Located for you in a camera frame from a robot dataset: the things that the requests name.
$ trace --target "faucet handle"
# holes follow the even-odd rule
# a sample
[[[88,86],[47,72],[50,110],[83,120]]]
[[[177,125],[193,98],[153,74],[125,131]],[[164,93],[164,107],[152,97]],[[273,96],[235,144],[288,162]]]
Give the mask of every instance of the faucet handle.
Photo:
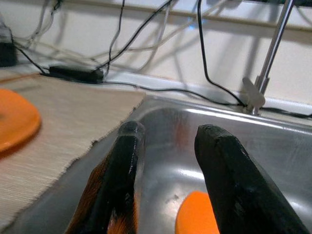
[[[244,88],[248,94],[249,101],[248,106],[253,106],[256,109],[259,109],[265,104],[265,98],[258,88],[250,81],[249,78],[243,78]]]

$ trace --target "black device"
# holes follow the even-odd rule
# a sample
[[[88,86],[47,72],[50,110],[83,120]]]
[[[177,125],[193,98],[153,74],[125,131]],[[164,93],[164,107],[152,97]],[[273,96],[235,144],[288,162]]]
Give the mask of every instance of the black device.
[[[94,70],[75,65],[54,65],[50,66],[49,72],[43,75],[89,84],[103,82],[103,71],[100,69]]]
[[[0,25],[0,67],[10,67],[17,64],[16,49],[11,30]]]

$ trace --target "electrical cord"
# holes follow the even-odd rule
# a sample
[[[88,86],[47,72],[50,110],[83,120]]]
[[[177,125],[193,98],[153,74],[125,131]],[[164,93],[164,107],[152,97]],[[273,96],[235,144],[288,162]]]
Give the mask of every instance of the electrical cord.
[[[273,113],[278,113],[278,114],[283,114],[283,115],[287,115],[287,116],[292,116],[292,117],[296,117],[296,118],[312,118],[312,114],[305,115],[305,114],[285,111],[285,110],[282,110],[282,109],[279,109],[279,108],[274,108],[274,107],[262,107],[260,109],[261,110],[265,110],[265,111],[269,111],[269,112],[273,112]]]
[[[296,9],[299,13],[299,15],[309,24],[312,26],[312,19],[308,18],[304,12],[302,11],[302,9],[300,9],[298,6],[296,6]]]
[[[141,24],[141,26],[136,30],[136,32],[132,35],[132,37],[130,38],[130,40],[123,46],[123,48],[116,54],[114,55],[111,59],[109,59],[108,61],[100,64],[99,66],[96,67],[96,70],[99,70],[102,67],[107,66],[108,63],[114,61],[115,59],[119,58],[128,48],[129,46],[134,42],[134,40],[137,38],[137,36],[140,34],[140,32],[142,31],[142,29],[159,13],[161,12],[165,7],[167,7],[168,5],[171,4],[171,2],[174,0],[168,0],[166,1],[162,6],[160,6],[155,12],[153,12],[146,20],[143,24]]]
[[[198,3],[197,3],[197,18],[198,18],[198,29],[199,29],[199,37],[200,37],[200,45],[201,45],[201,54],[202,54],[202,57],[203,57],[203,65],[204,65],[204,72],[205,72],[205,77],[206,77],[206,80],[224,90],[225,92],[227,92],[228,94],[230,94],[232,97],[234,97],[239,105],[245,107],[247,106],[246,104],[244,104],[234,93],[232,93],[230,90],[228,90],[227,88],[213,82],[210,78],[209,78],[209,75],[208,75],[208,69],[207,69],[207,62],[206,62],[206,52],[205,52],[205,44],[204,44],[204,36],[203,36],[203,29],[202,29],[202,22],[201,22],[201,0],[198,0]]]
[[[43,36],[43,34],[45,34],[47,31],[49,31],[49,29],[51,28],[53,21],[54,21],[54,14],[61,8],[63,2],[64,2],[64,0],[56,0],[56,3],[54,4],[54,6],[52,7],[52,10],[50,12],[50,19],[49,19],[48,23],[45,25],[45,27],[42,29],[42,31],[40,33],[38,33],[37,40],[40,40],[41,37]]]
[[[22,49],[18,48],[17,46],[15,46],[15,48],[17,50],[19,50],[35,67],[37,67],[43,74],[46,74],[46,72],[44,71],[44,69],[39,66],[36,62],[34,62]]]
[[[41,14],[40,14],[40,18],[39,18],[39,23],[35,29],[35,31],[29,36],[30,39],[28,41],[28,45],[26,45],[26,47],[29,47],[32,43],[32,41],[36,38],[36,36],[40,33],[40,31],[42,30],[42,25],[43,25],[43,18],[45,15],[45,11],[46,8],[48,7],[50,0],[45,0],[42,6],[42,10],[41,10]]]
[[[2,15],[1,12],[0,12],[0,23],[1,23],[4,27],[6,27],[5,22],[4,22],[4,17],[3,17],[3,15]]]
[[[49,68],[47,67],[41,67],[39,66],[37,63],[35,63],[22,49],[16,47],[17,50],[19,50],[34,66],[36,66],[43,74],[47,74],[44,70],[49,70]],[[140,88],[140,89],[144,89],[144,90],[148,90],[148,91],[154,91],[154,92],[182,92],[182,93],[188,93],[188,94],[192,94],[195,95],[197,97],[202,98],[203,100],[209,101],[211,103],[215,103],[215,104],[220,104],[220,105],[225,105],[225,106],[239,106],[239,104],[235,104],[235,103],[223,103],[223,102],[218,102],[218,101],[214,101],[208,97],[205,97],[199,93],[196,93],[194,91],[191,90],[187,90],[187,89],[180,89],[180,88],[164,88],[164,89],[156,89],[156,88],[150,88],[150,87],[145,87],[142,85],[137,85],[137,84],[133,84],[133,83],[128,83],[128,82],[111,82],[111,81],[105,81],[103,83],[105,84],[111,84],[111,85],[127,85],[127,86],[132,86],[135,88]],[[292,117],[296,117],[296,118],[303,118],[303,119],[309,119],[312,118],[312,114],[310,115],[305,115],[305,114],[300,114],[300,113],[295,113],[295,112],[289,112],[286,110],[282,110],[279,108],[274,108],[274,107],[262,107],[260,108],[261,110],[265,110],[265,111],[269,111],[269,112],[273,112],[273,113],[278,113],[278,114],[283,114],[283,115],[287,115],[287,116],[292,116]]]
[[[204,13],[202,13],[202,16],[206,16],[206,15],[211,14],[215,9],[223,6],[227,1],[228,0],[220,0],[215,5],[213,5],[211,8],[209,8]],[[148,47],[128,48],[125,52],[142,52],[142,51],[154,50],[155,48],[158,48],[158,47],[162,46],[163,44],[165,44],[167,41],[169,41],[171,38],[173,38],[176,34],[182,32],[184,29],[191,26],[195,21],[197,21],[197,16],[196,16],[196,18],[186,22],[185,24],[181,25],[177,29],[173,30],[166,37],[164,37],[159,43],[156,43],[156,44],[154,44],[152,46],[148,46]],[[105,56],[107,54],[108,54],[108,52],[102,52],[102,53],[99,53],[97,55],[91,56],[88,59],[98,59],[98,58]]]
[[[122,20],[122,13],[123,13],[123,8],[125,6],[125,0],[122,0],[122,5],[121,5],[121,9],[120,9],[120,15],[119,15],[119,22],[118,22],[118,29],[117,29],[117,32],[115,33],[113,39],[112,39],[112,42],[109,46],[109,52],[108,52],[108,64],[107,64],[107,68],[106,68],[106,72],[104,74],[104,79],[105,77],[108,75],[109,73],[109,68],[110,68],[110,64],[111,64],[111,61],[112,61],[112,48],[120,34],[120,29],[121,29],[121,20]]]
[[[156,89],[156,88],[150,88],[150,87],[146,87],[146,86],[142,86],[142,85],[137,85],[134,83],[129,83],[129,82],[111,82],[111,81],[105,81],[103,82],[104,85],[106,84],[112,84],[112,85],[127,85],[127,86],[132,86],[135,88],[139,88],[139,89],[144,89],[144,90],[148,90],[148,91],[154,91],[154,92],[182,92],[182,93],[188,93],[188,94],[192,94],[195,96],[198,96],[206,101],[215,103],[215,104],[220,104],[220,105],[224,105],[224,106],[238,106],[239,104],[236,103],[224,103],[224,102],[218,102],[215,100],[212,100],[208,97],[203,96],[202,94],[199,94],[197,92],[188,90],[188,89],[181,89],[181,88],[163,88],[163,89]]]
[[[208,10],[203,12],[202,16],[209,15],[215,9],[223,6],[227,1],[228,0],[220,0],[215,5],[213,5],[211,8],[209,8]],[[171,33],[169,33],[164,38],[162,38],[161,41],[159,41],[158,43],[155,43],[152,46],[148,46],[148,47],[135,47],[135,48],[130,47],[125,52],[126,53],[133,53],[133,52],[142,52],[142,51],[156,50],[160,46],[164,45],[171,38],[173,38],[176,34],[182,32],[185,28],[187,28],[190,25],[192,25],[195,21],[197,21],[197,16],[196,16],[196,18],[193,18],[193,19],[187,21],[185,24],[183,24],[180,27],[178,27],[177,29],[173,30]],[[57,46],[50,45],[50,44],[47,44],[45,42],[34,41],[34,43],[36,43],[37,45],[40,45],[40,46],[44,46],[44,47],[53,49],[53,50],[57,51],[58,53],[64,54],[66,57],[62,57],[62,59],[69,59],[69,60],[72,60],[72,61],[75,61],[75,62],[79,62],[79,63],[82,63],[82,64],[86,64],[86,61],[88,60],[89,62],[92,62],[92,64],[96,63],[97,65],[99,65],[100,63],[97,61],[97,59],[99,59],[99,58],[101,58],[103,56],[106,56],[109,53],[109,51],[105,51],[105,52],[101,52],[101,53],[99,53],[97,55],[86,57],[86,56],[84,56],[82,54],[79,54],[77,52],[70,51],[70,50],[63,49],[63,48],[59,48]],[[112,50],[112,53],[116,53],[118,51],[119,50]]]
[[[55,56],[50,56],[50,55],[47,55],[47,54],[43,54],[37,50],[34,50],[34,49],[31,49],[31,48],[27,48],[25,47],[24,45],[14,41],[14,44],[16,46],[18,46],[19,48],[23,49],[24,51],[27,50],[28,52],[32,53],[32,54],[36,54],[38,56],[41,56],[41,57],[44,57],[44,58],[47,58],[47,59],[53,59],[53,60],[58,60],[58,61],[61,61],[61,62],[68,62],[68,61],[75,61],[76,63],[79,63],[81,65],[89,65],[88,63],[85,63],[85,62],[82,62],[80,61],[79,59],[67,59],[67,58],[56,58]]]
[[[163,37],[165,29],[166,29],[166,25],[167,25],[167,21],[168,21],[168,17],[169,17],[169,12],[170,12],[172,6],[173,6],[173,4],[167,6],[165,17],[164,17],[163,23],[162,23],[162,25],[160,27],[160,30],[159,30],[158,36],[156,38],[155,44],[159,44],[159,42],[162,40],[162,37]],[[128,70],[128,71],[130,70],[131,72],[142,71],[152,61],[152,59],[155,57],[158,48],[159,48],[159,46],[156,46],[153,49],[152,53],[150,54],[149,58],[146,60],[146,62],[142,66],[140,66],[138,68],[131,68],[131,67],[127,67],[127,66],[124,66],[124,65],[115,65],[115,64],[112,65],[112,66],[114,66],[116,68],[121,68],[121,69],[124,69],[124,70]]]

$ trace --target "faucet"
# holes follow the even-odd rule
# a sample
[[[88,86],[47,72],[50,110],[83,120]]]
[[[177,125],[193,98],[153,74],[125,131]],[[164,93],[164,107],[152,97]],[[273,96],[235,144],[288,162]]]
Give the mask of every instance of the faucet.
[[[257,76],[255,83],[252,84],[248,78],[243,78],[244,87],[249,96],[246,110],[251,115],[258,115],[259,109],[265,104],[264,93],[270,81],[269,72],[293,5],[294,0],[286,0],[284,3],[261,73]]]

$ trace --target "black cable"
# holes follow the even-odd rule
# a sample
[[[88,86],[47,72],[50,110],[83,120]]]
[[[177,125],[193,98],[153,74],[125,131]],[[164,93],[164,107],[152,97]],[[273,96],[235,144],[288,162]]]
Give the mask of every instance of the black cable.
[[[96,67],[95,70],[99,70],[102,67],[105,67],[107,64],[110,62],[114,61],[115,59],[119,58],[128,48],[129,46],[133,43],[133,41],[137,38],[139,33],[142,31],[142,29],[159,13],[161,12],[164,8],[166,8],[171,2],[174,0],[168,0],[165,2],[162,6],[160,6],[155,12],[153,12],[146,20],[141,24],[141,26],[136,30],[136,32],[132,35],[130,40],[123,46],[123,48],[115,55],[113,56],[110,60],[107,60],[106,62],[100,64],[99,66]]]
[[[296,118],[312,118],[312,114],[305,115],[305,114],[285,111],[285,110],[282,110],[279,108],[274,108],[274,107],[261,107],[260,109],[265,110],[265,111],[269,111],[269,112],[287,115],[287,116],[292,116],[292,117],[296,117]]]
[[[40,67],[37,63],[35,63],[22,49],[15,46],[17,50],[19,50],[35,67],[37,67],[43,74],[46,74],[44,69]]]
[[[203,57],[203,65],[204,65],[204,72],[205,72],[205,77],[206,77],[206,80],[224,90],[225,92],[227,92],[228,94],[230,94],[232,97],[234,97],[239,105],[241,106],[247,106],[246,104],[244,104],[235,94],[233,94],[230,90],[228,90],[227,88],[213,82],[210,78],[209,78],[209,75],[208,75],[208,69],[207,69],[207,62],[206,62],[206,52],[205,52],[205,44],[204,44],[204,36],[203,36],[203,28],[202,28],[202,22],[201,22],[201,0],[198,0],[198,4],[197,4],[197,18],[198,18],[198,29],[199,29],[199,37],[200,37],[200,45],[201,45],[201,53],[202,53],[202,57]]]
[[[120,29],[121,29],[121,19],[122,19],[122,13],[123,13],[123,8],[125,6],[125,0],[122,0],[122,5],[121,5],[121,9],[120,9],[120,15],[119,15],[119,22],[118,22],[118,29],[117,29],[117,32],[115,33],[113,39],[112,39],[112,42],[109,46],[109,52],[108,52],[108,64],[107,64],[107,68],[106,68],[106,72],[105,72],[105,75],[104,75],[104,79],[105,77],[107,76],[107,74],[109,73],[109,68],[110,68],[110,64],[111,64],[111,61],[112,61],[112,49],[113,49],[113,46],[120,34]]]
[[[224,106],[240,106],[240,104],[236,104],[236,103],[224,103],[224,102],[218,102],[218,101],[214,101],[208,97],[203,96],[202,94],[196,93],[194,91],[191,90],[187,90],[187,89],[180,89],[180,88],[164,88],[164,89],[155,89],[155,88],[150,88],[150,87],[146,87],[146,86],[141,86],[141,85],[137,85],[137,84],[133,84],[133,83],[128,83],[128,82],[110,82],[110,81],[106,81],[103,84],[111,84],[111,85],[128,85],[128,86],[132,86],[135,88],[139,88],[139,89],[144,89],[144,90],[148,90],[148,91],[154,91],[154,92],[183,92],[183,93],[189,93],[195,96],[198,96],[206,101],[215,103],[215,104],[220,104],[220,105],[224,105]],[[300,114],[300,113],[295,113],[295,112],[289,112],[289,111],[285,111],[279,108],[274,108],[274,107],[262,107],[260,108],[261,110],[265,110],[265,111],[269,111],[269,112],[273,112],[273,113],[278,113],[278,114],[282,114],[282,115],[287,115],[287,116],[292,116],[292,117],[296,117],[296,118],[312,118],[312,114],[310,115],[305,115],[305,114]]]
[[[59,10],[61,8],[63,2],[64,2],[64,0],[57,0],[55,5],[53,6],[52,12],[56,12],[57,10]]]
[[[156,89],[156,88],[150,88],[150,87],[146,87],[146,86],[142,86],[142,85],[137,85],[137,84],[133,84],[133,83],[128,83],[128,82],[110,82],[110,81],[105,81],[103,82],[103,84],[117,84],[117,85],[128,85],[128,86],[132,86],[135,88],[139,88],[139,89],[144,89],[144,90],[148,90],[148,91],[155,91],[155,92],[183,92],[183,93],[188,93],[188,94],[193,94],[195,96],[198,96],[206,101],[215,103],[215,104],[220,104],[220,105],[225,105],[225,106],[239,106],[239,104],[235,104],[235,103],[224,103],[224,102],[218,102],[218,101],[214,101],[208,97],[203,96],[202,94],[196,93],[194,91],[188,90],[188,89],[180,89],[180,88],[163,88],[163,89]]]

